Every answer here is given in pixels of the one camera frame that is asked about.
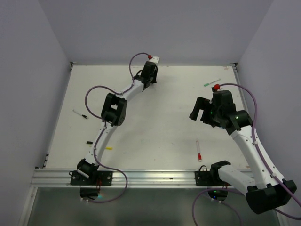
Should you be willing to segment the green capped white pen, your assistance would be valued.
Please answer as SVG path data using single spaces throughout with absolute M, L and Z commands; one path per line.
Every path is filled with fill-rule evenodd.
M 214 81 L 212 81 L 212 82 L 205 83 L 203 86 L 204 86 L 204 87 L 207 87 L 207 86 L 209 86 L 209 85 L 211 85 L 211 84 L 214 84 L 214 83 L 219 82 L 220 80 L 221 80 L 221 79 L 219 78 L 219 79 L 214 80 Z

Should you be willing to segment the black capped white pen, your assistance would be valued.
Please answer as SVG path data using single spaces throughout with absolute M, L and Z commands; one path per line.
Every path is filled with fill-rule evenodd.
M 84 114 L 82 114 L 82 113 L 76 111 L 75 109 L 73 109 L 72 111 L 73 111 L 75 114 L 77 114 L 77 115 L 79 115 L 79 116 L 81 116 L 81 117 L 83 117 L 83 118 L 85 118 L 85 119 L 89 119 L 89 117 L 88 117 L 87 115 L 84 115 Z

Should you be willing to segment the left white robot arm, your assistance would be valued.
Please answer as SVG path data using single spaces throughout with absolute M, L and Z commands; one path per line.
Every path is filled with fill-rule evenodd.
M 97 138 L 92 143 L 91 150 L 77 164 L 77 169 L 70 172 L 73 186 L 110 186 L 113 168 L 105 167 L 107 171 L 99 171 L 103 152 L 118 126 L 126 118 L 127 103 L 136 95 L 142 93 L 151 84 L 156 83 L 158 73 L 158 57 L 145 62 L 144 67 L 133 78 L 132 83 L 116 92 L 110 89 L 107 94 L 100 116 L 102 126 Z

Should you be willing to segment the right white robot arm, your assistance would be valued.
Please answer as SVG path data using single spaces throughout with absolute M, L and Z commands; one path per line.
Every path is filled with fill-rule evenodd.
M 272 163 L 264 150 L 247 111 L 236 110 L 232 93 L 228 90 L 213 92 L 212 99 L 198 97 L 189 118 L 212 127 L 225 129 L 244 155 L 253 176 L 235 169 L 230 162 L 213 163 L 208 171 L 196 171 L 196 185 L 221 186 L 228 183 L 240 191 L 256 214 L 286 205 L 297 190 L 293 180 L 285 177 Z

